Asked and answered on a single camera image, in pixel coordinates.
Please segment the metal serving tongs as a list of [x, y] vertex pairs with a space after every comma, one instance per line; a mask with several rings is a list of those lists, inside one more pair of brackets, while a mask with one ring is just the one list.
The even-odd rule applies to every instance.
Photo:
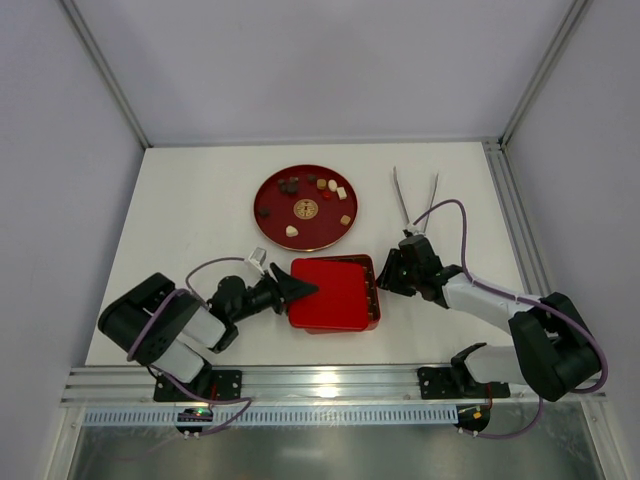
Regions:
[[[432, 175], [432, 179], [431, 179], [431, 189], [430, 189], [430, 196], [429, 196], [429, 203], [428, 203], [428, 207], [427, 209], [430, 210], [431, 208], [434, 207], [435, 205], [435, 200], [436, 200], [436, 196], [437, 196], [437, 192], [438, 192], [438, 186], [439, 186], [439, 173], [436, 172], [435, 174]], [[399, 179], [399, 173], [398, 173], [398, 168], [396, 166], [394, 166], [392, 168], [392, 185], [393, 185], [393, 189], [394, 189], [394, 193], [396, 195], [396, 198], [399, 202], [399, 208], [400, 208], [400, 214], [401, 214], [401, 218], [405, 223], [405, 227], [407, 225], [414, 225], [416, 226], [413, 221], [411, 220], [410, 216], [409, 216], [409, 212], [406, 206], [406, 202], [404, 200], [404, 196], [403, 196], [403, 191], [400, 185], [400, 179]], [[429, 216], [426, 215], [423, 219], [424, 223], [421, 227], [416, 226], [421, 232], [421, 235], [425, 235], [426, 234], [426, 230], [429, 224]]]

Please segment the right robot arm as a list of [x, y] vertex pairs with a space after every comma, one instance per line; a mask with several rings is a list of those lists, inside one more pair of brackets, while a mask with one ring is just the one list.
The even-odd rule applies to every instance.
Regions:
[[420, 295], [509, 334], [509, 347], [482, 344], [459, 355], [458, 364], [476, 383], [527, 385], [554, 402], [567, 393], [588, 393], [587, 380], [606, 377], [604, 355], [566, 295], [536, 297], [485, 283], [462, 266], [443, 265], [422, 235], [390, 250], [376, 284], [405, 297]]

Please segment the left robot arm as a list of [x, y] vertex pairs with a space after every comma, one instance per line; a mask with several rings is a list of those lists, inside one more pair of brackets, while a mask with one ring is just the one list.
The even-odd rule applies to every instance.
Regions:
[[237, 323], [265, 310], [277, 314], [320, 288], [291, 276], [276, 264], [261, 272], [252, 286], [237, 275], [219, 281], [213, 295], [202, 299], [155, 273], [109, 304], [98, 330], [156, 379], [154, 400], [194, 400], [219, 405], [240, 403], [240, 373], [215, 369], [183, 336], [217, 354], [237, 338]]

